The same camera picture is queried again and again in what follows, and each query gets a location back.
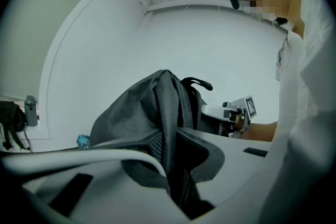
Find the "blue object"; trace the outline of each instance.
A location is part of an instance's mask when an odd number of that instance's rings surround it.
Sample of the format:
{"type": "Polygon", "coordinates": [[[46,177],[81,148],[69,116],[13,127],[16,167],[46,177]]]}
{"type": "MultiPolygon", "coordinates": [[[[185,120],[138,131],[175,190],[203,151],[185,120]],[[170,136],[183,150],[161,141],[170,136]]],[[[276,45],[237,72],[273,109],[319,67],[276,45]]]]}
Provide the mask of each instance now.
{"type": "Polygon", "coordinates": [[[77,145],[80,149],[85,149],[90,147],[90,137],[87,135],[80,134],[77,138],[77,145]]]}

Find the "person's arm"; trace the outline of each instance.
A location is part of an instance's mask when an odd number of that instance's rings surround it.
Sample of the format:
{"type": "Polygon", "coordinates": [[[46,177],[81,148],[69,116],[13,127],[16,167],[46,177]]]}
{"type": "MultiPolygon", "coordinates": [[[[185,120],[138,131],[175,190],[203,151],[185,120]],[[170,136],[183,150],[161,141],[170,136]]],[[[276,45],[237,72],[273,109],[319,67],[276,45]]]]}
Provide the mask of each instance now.
{"type": "Polygon", "coordinates": [[[274,137],[277,124],[278,122],[270,124],[251,123],[250,127],[245,133],[243,133],[241,138],[246,140],[271,142],[274,137]]]}

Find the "white wall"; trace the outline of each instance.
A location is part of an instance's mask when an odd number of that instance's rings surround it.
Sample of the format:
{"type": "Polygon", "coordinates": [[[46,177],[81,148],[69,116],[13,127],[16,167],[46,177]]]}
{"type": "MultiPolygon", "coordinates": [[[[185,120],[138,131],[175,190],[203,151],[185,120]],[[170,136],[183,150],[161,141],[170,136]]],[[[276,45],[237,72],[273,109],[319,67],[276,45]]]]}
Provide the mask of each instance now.
{"type": "Polygon", "coordinates": [[[180,79],[196,77],[210,82],[211,92],[195,86],[210,105],[252,95],[258,113],[254,122],[277,121],[275,67],[286,37],[284,30],[217,7],[158,11],[146,24],[128,47],[130,54],[122,69],[128,82],[123,83],[124,89],[159,69],[170,69],[180,79]],[[134,66],[141,68],[135,71],[134,66]]]}
{"type": "Polygon", "coordinates": [[[80,0],[11,0],[0,25],[0,95],[38,98],[53,38],[80,0]]]}
{"type": "Polygon", "coordinates": [[[143,15],[136,0],[84,0],[62,25],[41,80],[41,131],[34,151],[76,146],[128,87],[159,69],[198,77],[212,105],[255,98],[255,122],[278,117],[275,61],[286,33],[234,10],[176,8],[143,15]]]}
{"type": "MultiPolygon", "coordinates": [[[[137,0],[82,0],[48,52],[40,85],[41,132],[35,152],[76,147],[128,84],[124,60],[144,18],[137,0]]],[[[139,66],[134,65],[134,72],[139,66]]]]}

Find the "gray bottle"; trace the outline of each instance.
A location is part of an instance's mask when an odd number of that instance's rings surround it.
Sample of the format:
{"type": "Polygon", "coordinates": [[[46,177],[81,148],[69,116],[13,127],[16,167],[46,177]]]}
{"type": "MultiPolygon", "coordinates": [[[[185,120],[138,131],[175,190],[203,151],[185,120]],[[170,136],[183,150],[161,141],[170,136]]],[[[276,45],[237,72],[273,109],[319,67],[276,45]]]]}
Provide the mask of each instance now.
{"type": "Polygon", "coordinates": [[[37,125],[36,103],[37,102],[33,96],[27,96],[27,99],[25,100],[25,114],[27,125],[30,127],[37,125]]]}

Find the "black slot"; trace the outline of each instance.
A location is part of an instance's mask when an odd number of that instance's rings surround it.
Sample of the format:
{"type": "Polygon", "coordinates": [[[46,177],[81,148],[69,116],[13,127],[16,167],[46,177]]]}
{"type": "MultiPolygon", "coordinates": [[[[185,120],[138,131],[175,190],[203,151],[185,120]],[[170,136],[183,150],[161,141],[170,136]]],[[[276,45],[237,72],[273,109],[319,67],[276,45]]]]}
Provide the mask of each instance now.
{"type": "Polygon", "coordinates": [[[260,157],[266,157],[266,155],[268,153],[268,151],[258,150],[256,148],[252,148],[252,147],[248,147],[248,148],[244,149],[243,152],[253,154],[253,155],[257,155],[257,156],[260,156],[260,157]]]}
{"type": "Polygon", "coordinates": [[[50,207],[68,217],[92,179],[91,175],[77,174],[50,203],[50,207]]]}

